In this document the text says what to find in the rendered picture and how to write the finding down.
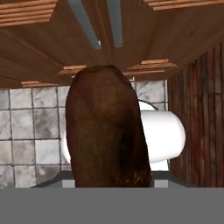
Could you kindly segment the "wooden cupboard door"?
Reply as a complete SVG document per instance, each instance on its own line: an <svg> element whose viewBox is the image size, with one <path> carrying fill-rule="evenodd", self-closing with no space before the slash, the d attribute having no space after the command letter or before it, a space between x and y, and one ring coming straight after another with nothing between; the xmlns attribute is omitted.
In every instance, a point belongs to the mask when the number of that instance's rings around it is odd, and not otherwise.
<svg viewBox="0 0 224 224"><path fill-rule="evenodd" d="M140 81L164 80L224 36L224 0L121 0L116 48L107 0L94 0L95 28L107 63Z"/></svg>
<svg viewBox="0 0 224 224"><path fill-rule="evenodd" d="M106 63L67 0L0 0L0 88L64 85Z"/></svg>

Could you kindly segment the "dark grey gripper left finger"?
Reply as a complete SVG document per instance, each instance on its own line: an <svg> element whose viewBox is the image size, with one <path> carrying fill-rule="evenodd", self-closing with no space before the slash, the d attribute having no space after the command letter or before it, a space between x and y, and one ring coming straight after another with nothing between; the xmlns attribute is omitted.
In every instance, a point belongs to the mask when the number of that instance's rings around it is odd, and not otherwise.
<svg viewBox="0 0 224 224"><path fill-rule="evenodd" d="M34 188L75 188L74 177L71 171L60 171L54 178L37 184Z"/></svg>

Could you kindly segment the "white round object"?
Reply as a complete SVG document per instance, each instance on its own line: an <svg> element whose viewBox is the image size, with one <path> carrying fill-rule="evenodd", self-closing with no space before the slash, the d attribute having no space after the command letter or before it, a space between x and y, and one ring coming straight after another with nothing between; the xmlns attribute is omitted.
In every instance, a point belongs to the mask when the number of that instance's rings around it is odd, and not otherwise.
<svg viewBox="0 0 224 224"><path fill-rule="evenodd" d="M122 178L148 172L152 164L178 157L186 132L170 111L141 109L134 95L66 98L62 150L76 176Z"/></svg>

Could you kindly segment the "brown sweet potato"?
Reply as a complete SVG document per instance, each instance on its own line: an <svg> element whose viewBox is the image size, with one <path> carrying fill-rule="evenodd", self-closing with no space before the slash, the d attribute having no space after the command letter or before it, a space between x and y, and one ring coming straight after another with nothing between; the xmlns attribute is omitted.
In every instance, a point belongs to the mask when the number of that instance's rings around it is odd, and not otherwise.
<svg viewBox="0 0 224 224"><path fill-rule="evenodd" d="M150 187L137 94L115 66L75 75L66 98L66 142L77 187Z"/></svg>

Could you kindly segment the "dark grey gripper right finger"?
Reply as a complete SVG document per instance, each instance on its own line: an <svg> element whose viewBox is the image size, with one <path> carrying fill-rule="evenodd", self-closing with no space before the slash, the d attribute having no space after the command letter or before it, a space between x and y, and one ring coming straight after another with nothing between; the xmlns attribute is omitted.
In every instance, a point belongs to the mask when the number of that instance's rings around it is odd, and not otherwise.
<svg viewBox="0 0 224 224"><path fill-rule="evenodd" d="M152 179L153 179L153 186L155 188L172 188L172 187L194 188L194 185L187 184L175 178L168 171L153 171Z"/></svg>

